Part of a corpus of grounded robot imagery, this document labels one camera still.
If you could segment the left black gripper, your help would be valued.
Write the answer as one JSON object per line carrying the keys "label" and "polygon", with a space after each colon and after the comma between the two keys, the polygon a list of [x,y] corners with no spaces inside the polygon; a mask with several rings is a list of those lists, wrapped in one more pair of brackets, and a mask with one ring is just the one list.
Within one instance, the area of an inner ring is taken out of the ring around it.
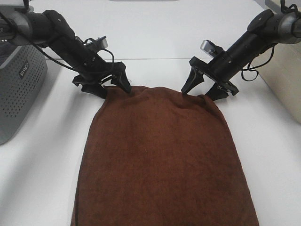
{"label": "left black gripper", "polygon": [[124,92],[131,92],[131,85],[125,72],[123,62],[106,62],[99,55],[73,56],[72,68],[78,72],[72,83],[82,85],[81,91],[106,99],[107,90],[101,83],[107,78],[111,84],[118,86]]}

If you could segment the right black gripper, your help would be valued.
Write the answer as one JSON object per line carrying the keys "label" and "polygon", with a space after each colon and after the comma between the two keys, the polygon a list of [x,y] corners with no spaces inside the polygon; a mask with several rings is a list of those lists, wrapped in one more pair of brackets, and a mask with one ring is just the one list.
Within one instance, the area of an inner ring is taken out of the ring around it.
{"label": "right black gripper", "polygon": [[227,98],[229,94],[234,96],[239,92],[238,88],[230,82],[230,79],[239,71],[239,66],[233,63],[225,51],[214,57],[209,63],[194,56],[189,64],[191,70],[181,89],[183,94],[188,94],[194,87],[203,83],[204,75],[214,81],[214,85],[206,93],[206,96],[213,101]]}

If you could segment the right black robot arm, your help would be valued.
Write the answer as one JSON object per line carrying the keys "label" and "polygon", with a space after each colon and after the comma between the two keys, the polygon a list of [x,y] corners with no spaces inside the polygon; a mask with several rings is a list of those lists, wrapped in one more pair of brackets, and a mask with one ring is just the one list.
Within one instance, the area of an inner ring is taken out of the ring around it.
{"label": "right black robot arm", "polygon": [[236,95],[239,90],[230,82],[237,73],[255,72],[252,61],[268,49],[275,49],[277,44],[296,44],[301,41],[301,12],[296,4],[285,5],[280,2],[280,12],[275,14],[267,9],[258,14],[249,24],[247,31],[228,49],[204,40],[201,50],[213,59],[209,63],[193,57],[189,64],[191,71],[181,89],[187,94],[195,86],[204,82],[206,75],[214,81],[214,85],[206,93],[212,100]]}

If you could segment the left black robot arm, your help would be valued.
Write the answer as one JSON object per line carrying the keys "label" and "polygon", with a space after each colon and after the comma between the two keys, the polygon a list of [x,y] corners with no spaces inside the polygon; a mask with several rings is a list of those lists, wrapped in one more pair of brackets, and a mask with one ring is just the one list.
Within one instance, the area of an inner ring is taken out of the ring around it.
{"label": "left black robot arm", "polygon": [[105,99],[103,84],[107,81],[126,93],[131,91],[124,63],[106,62],[98,55],[107,51],[106,37],[83,41],[55,10],[33,12],[27,0],[22,5],[1,4],[0,40],[15,46],[32,45],[46,57],[43,49],[50,48],[66,62],[65,68],[78,73],[72,82],[81,86],[82,92]]}

